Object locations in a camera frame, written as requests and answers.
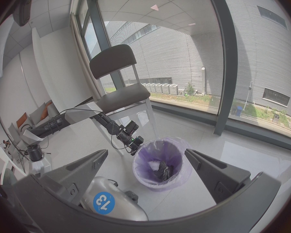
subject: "number 13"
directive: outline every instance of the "number 13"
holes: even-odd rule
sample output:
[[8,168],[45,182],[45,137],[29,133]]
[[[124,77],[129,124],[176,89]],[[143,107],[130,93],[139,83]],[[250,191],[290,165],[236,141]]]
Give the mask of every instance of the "number 13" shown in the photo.
[[[105,196],[105,195],[101,195],[100,197],[99,197],[99,199],[97,199],[96,200],[96,204],[97,205],[101,205],[101,202],[102,201],[106,201],[107,200],[107,197]],[[110,203],[110,200],[108,200],[102,207],[101,207],[101,209],[102,210],[107,210],[108,208],[106,208],[106,206],[108,205]]]

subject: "orange pillow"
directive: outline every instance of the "orange pillow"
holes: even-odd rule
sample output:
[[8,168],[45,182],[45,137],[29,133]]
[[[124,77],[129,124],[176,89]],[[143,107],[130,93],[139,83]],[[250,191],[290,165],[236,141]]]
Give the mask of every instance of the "orange pillow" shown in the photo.
[[16,121],[17,128],[19,128],[27,119],[26,112]]
[[43,112],[42,112],[42,115],[41,115],[40,120],[43,120],[44,118],[47,117],[47,115],[48,115],[47,107],[48,107],[51,103],[52,103],[52,101],[48,102],[48,103],[45,105],[45,108],[44,108],[44,110],[43,110]]

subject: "curtain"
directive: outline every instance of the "curtain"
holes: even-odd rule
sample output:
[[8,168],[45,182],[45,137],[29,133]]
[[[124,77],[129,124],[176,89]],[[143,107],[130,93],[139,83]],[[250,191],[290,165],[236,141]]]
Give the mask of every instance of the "curtain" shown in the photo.
[[92,97],[94,101],[99,100],[105,93],[101,90],[100,84],[97,79],[94,78],[90,67],[89,67],[89,59],[86,54],[81,34],[77,25],[77,20],[75,14],[70,14],[70,25],[72,38],[74,40],[75,48],[77,49],[77,54],[81,63],[81,68],[83,74],[85,76],[86,83],[91,91]]

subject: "blue sticker with number 13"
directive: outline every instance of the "blue sticker with number 13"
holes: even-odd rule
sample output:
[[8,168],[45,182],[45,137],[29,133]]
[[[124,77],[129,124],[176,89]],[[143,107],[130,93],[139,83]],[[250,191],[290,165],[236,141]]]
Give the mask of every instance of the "blue sticker with number 13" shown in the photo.
[[112,212],[115,206],[114,197],[108,192],[100,192],[94,197],[93,206],[99,214],[106,215]]

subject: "plastic bag liner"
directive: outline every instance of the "plastic bag liner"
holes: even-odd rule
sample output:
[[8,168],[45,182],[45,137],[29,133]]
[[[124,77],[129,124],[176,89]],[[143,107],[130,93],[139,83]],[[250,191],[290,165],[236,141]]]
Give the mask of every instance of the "plastic bag liner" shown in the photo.
[[[192,173],[192,166],[184,152],[190,145],[183,139],[161,138],[146,142],[135,154],[132,170],[137,180],[152,191],[167,191],[183,185]],[[161,182],[151,169],[150,161],[166,161],[173,165],[173,175]]]

